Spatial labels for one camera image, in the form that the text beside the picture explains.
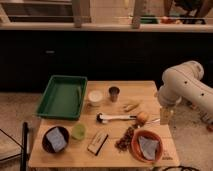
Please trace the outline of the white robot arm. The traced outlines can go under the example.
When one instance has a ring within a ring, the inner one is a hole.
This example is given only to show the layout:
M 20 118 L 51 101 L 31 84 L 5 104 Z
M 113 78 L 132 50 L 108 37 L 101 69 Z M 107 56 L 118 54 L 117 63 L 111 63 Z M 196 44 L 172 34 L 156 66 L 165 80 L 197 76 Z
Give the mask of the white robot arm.
M 202 120 L 213 124 L 213 88 L 201 82 L 204 68 L 197 61 L 187 61 L 167 68 L 162 74 L 163 85 L 157 92 L 162 107 L 173 107 L 182 98 L 204 112 Z

